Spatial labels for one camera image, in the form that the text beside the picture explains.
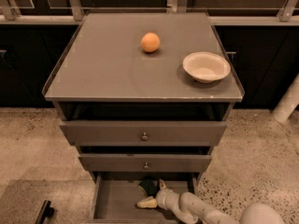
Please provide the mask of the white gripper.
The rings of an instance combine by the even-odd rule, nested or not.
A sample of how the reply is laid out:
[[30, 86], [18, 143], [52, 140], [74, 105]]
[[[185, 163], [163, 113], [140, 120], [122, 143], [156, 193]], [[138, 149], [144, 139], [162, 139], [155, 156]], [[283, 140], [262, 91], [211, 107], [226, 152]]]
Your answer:
[[164, 210], [183, 211], [186, 209], [183, 201], [185, 192], [177, 193], [172, 189], [167, 189], [167, 185], [162, 179], [159, 179], [159, 192], [156, 199], [152, 196], [137, 203], [139, 208], [156, 208], [157, 206]]

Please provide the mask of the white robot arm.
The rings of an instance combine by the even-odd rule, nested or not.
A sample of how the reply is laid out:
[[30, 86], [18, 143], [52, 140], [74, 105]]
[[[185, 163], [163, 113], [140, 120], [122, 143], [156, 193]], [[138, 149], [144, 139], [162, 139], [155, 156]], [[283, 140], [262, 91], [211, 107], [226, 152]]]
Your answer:
[[186, 224], [299, 224], [299, 76], [273, 111], [235, 110], [194, 194], [164, 182], [140, 208]]

